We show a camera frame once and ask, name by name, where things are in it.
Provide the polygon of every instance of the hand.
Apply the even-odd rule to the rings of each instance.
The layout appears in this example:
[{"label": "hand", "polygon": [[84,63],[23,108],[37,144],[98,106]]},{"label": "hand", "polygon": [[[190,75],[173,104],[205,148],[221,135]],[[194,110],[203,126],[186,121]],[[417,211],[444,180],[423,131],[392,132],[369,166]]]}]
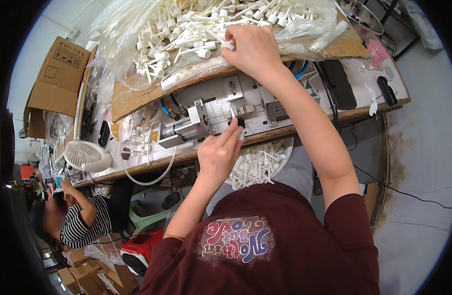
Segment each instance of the hand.
[{"label": "hand", "polygon": [[63,192],[63,199],[70,205],[75,204],[75,198],[67,192]]},{"label": "hand", "polygon": [[71,190],[74,189],[69,178],[65,178],[65,179],[61,180],[60,185],[62,186],[62,189],[64,192],[70,192]]},{"label": "hand", "polygon": [[260,28],[256,25],[230,25],[226,29],[225,38],[227,41],[234,38],[236,51],[223,48],[221,56],[259,83],[263,77],[275,75],[285,68],[269,26]]},{"label": "hand", "polygon": [[244,140],[238,140],[242,127],[233,118],[220,136],[209,136],[198,149],[199,178],[205,177],[212,186],[220,186],[231,173]]}]

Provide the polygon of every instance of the printed symbols on box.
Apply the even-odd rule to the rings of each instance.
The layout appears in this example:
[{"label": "printed symbols on box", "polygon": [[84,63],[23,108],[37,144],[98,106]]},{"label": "printed symbols on box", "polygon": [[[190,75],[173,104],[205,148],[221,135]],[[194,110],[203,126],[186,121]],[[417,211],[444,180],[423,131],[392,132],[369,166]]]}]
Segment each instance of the printed symbols on box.
[{"label": "printed symbols on box", "polygon": [[82,60],[82,57],[80,55],[77,55],[76,53],[64,49],[60,46],[58,46],[57,50],[55,50],[53,58],[66,64],[69,64],[77,69],[80,67],[80,63]]}]

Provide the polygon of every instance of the power cord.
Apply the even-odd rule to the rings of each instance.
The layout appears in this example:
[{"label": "power cord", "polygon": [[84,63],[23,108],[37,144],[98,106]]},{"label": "power cord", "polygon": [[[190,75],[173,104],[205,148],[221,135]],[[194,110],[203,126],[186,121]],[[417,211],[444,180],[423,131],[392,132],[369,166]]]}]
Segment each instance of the power cord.
[{"label": "power cord", "polygon": [[321,81],[323,82],[324,90],[326,90],[326,94],[327,94],[327,99],[329,100],[329,104],[331,105],[331,110],[333,111],[333,117],[334,117],[333,124],[334,124],[334,126],[336,126],[339,123],[339,115],[337,113],[337,108],[336,108],[333,100],[331,99],[331,92],[330,92],[329,84],[327,83],[327,80],[324,77],[323,72],[319,68],[317,62],[314,61],[313,65],[315,66],[316,71],[317,71],[319,77],[321,78]]},{"label": "power cord", "polygon": [[383,185],[384,187],[388,187],[389,189],[391,189],[391,190],[393,190],[393,191],[395,191],[395,192],[399,192],[399,193],[401,193],[401,194],[408,195],[408,196],[413,197],[413,198],[416,198],[416,199],[418,199],[418,200],[420,200],[420,201],[422,201],[422,202],[436,203],[436,204],[438,204],[439,206],[441,206],[441,207],[443,207],[443,208],[446,208],[446,209],[452,209],[452,207],[446,207],[446,206],[444,206],[443,204],[441,204],[441,203],[439,203],[439,202],[431,201],[431,200],[423,200],[423,199],[418,198],[417,196],[412,195],[412,194],[410,194],[410,193],[401,192],[401,191],[399,191],[399,190],[397,190],[397,189],[394,189],[394,188],[391,187],[391,186],[387,186],[386,184],[384,184],[384,183],[381,182],[381,181],[378,181],[375,177],[373,177],[372,175],[368,174],[367,172],[365,172],[364,170],[360,169],[359,167],[357,167],[357,166],[355,166],[355,165],[354,165],[354,167],[357,168],[358,170],[360,170],[362,173],[367,174],[371,179],[377,181],[378,183],[380,183],[380,184]]}]

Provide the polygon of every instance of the black handle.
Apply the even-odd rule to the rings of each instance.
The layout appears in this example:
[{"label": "black handle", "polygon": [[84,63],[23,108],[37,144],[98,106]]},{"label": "black handle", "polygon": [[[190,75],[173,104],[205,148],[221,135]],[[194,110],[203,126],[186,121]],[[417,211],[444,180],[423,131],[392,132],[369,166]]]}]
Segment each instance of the black handle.
[{"label": "black handle", "polygon": [[393,106],[397,104],[395,93],[393,93],[393,89],[388,86],[387,78],[380,76],[376,79],[376,82],[378,86],[380,87],[380,90],[382,91],[383,97],[385,97],[385,101],[388,103],[389,106]]}]

